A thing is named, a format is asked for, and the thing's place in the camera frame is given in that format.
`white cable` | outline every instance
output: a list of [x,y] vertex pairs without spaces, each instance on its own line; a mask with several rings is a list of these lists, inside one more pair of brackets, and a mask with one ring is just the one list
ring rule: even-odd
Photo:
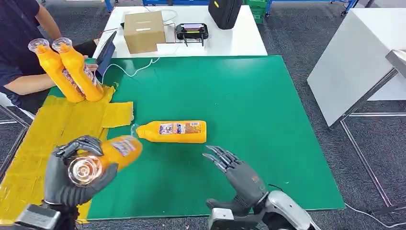
[[[150,9],[148,9],[146,6],[144,6],[144,8],[145,8],[147,11],[152,12],[152,11],[151,11]],[[173,16],[173,17],[171,17],[171,18],[169,18],[169,19],[167,19],[167,20],[163,20],[163,22],[167,22],[167,21],[172,20],[172,19],[174,19],[174,18],[176,18],[176,17],[178,16],[178,13],[177,13],[176,11],[174,11],[174,10],[163,9],[163,10],[160,10],[160,11],[171,11],[171,12],[174,12],[174,13],[175,13],[175,16]]]
[[102,80],[101,83],[103,84],[104,75],[105,75],[105,73],[107,72],[107,70],[110,68],[110,66],[117,66],[117,67],[120,68],[128,77],[132,78],[132,77],[135,76],[140,70],[148,68],[151,64],[156,63],[159,59],[160,59],[160,58],[158,57],[158,59],[156,59],[155,61],[153,61],[152,58],[151,58],[151,60],[149,61],[149,64],[148,64],[147,66],[144,66],[144,67],[142,67],[142,68],[140,68],[140,69],[137,69],[134,74],[128,74],[121,66],[119,66],[119,65],[117,65],[117,64],[110,64],[110,65],[106,68],[106,70],[104,71],[103,75],[101,76],[101,80]]
[[389,228],[389,229],[390,229],[390,228],[394,228],[394,227],[396,227],[396,226],[400,226],[400,225],[405,225],[405,224],[406,224],[406,222],[404,222],[404,223],[398,223],[398,224],[394,224],[394,225],[388,226],[388,225],[382,223],[382,222],[381,222],[380,220],[378,220],[376,217],[374,217],[374,216],[372,216],[372,215],[370,215],[370,214],[368,214],[368,213],[366,213],[366,212],[359,211],[359,210],[357,210],[357,209],[355,209],[355,208],[349,206],[347,203],[345,203],[345,205],[346,205],[347,207],[349,207],[350,209],[352,209],[353,211],[356,211],[356,212],[358,212],[358,213],[365,214],[365,215],[367,215],[367,216],[373,218],[373,219],[376,220],[378,223],[382,224],[383,226],[385,226],[385,227],[387,227],[387,228]]

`black bag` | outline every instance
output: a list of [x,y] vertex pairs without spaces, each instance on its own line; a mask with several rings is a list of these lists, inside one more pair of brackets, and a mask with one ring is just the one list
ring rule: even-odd
[[210,0],[209,13],[222,30],[232,29],[236,24],[242,0]]

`yellow bottle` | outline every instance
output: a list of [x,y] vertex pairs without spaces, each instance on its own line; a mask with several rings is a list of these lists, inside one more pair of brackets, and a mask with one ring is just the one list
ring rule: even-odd
[[152,142],[206,142],[205,121],[153,121],[135,131],[138,137]]
[[73,48],[72,41],[65,37],[58,38],[52,43],[52,48],[61,55],[63,64],[85,94],[86,100],[100,100],[103,97],[102,85],[85,65],[83,55]]
[[85,95],[63,65],[61,57],[49,47],[47,40],[43,38],[34,39],[28,44],[28,49],[37,54],[39,64],[68,101],[78,103],[85,99]]
[[142,151],[142,144],[133,136],[120,136],[101,143],[103,156],[89,152],[79,154],[68,166],[68,176],[77,186],[86,187],[103,175],[112,162],[118,163],[118,170],[134,162]]

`cardboard box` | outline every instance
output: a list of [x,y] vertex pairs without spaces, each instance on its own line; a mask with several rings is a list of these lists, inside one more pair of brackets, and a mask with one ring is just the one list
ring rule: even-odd
[[130,54],[157,51],[157,43],[166,43],[161,11],[126,14],[124,24]]

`green table surface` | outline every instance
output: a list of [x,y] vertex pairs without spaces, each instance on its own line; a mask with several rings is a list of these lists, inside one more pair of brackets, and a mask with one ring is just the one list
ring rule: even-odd
[[[112,59],[130,74],[149,61]],[[281,56],[163,57],[132,78],[110,67],[104,83],[114,82],[112,102],[134,102],[133,123],[204,120],[206,144],[232,151],[303,208],[345,207]],[[130,126],[108,138],[125,134]],[[141,156],[93,198],[88,219],[206,215],[207,198],[234,197],[204,144],[141,142]]]

